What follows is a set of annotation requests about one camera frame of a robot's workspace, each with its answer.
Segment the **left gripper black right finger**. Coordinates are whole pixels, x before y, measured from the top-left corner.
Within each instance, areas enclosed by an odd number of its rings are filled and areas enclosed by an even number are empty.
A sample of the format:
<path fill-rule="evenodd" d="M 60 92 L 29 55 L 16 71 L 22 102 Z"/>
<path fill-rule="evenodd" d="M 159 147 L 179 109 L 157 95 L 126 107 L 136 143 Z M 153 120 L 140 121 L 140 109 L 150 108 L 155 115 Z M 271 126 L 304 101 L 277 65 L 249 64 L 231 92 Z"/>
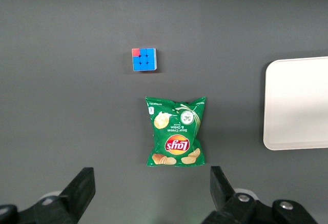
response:
<path fill-rule="evenodd" d="M 247 192 L 237 192 L 220 166 L 211 167 L 210 192 L 216 211 L 203 223 L 317 223 L 295 201 L 278 199 L 269 207 Z"/>

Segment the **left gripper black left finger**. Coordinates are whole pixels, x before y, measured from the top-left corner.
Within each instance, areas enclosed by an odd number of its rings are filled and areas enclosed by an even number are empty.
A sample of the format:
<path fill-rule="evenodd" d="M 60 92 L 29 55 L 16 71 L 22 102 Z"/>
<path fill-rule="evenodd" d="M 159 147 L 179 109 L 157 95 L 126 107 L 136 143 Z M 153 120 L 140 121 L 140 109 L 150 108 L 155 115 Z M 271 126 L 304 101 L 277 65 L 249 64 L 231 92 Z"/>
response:
<path fill-rule="evenodd" d="M 23 211 L 1 205 L 1 223 L 78 223 L 94 195 L 94 169 L 86 167 L 58 196 L 43 197 Z"/>

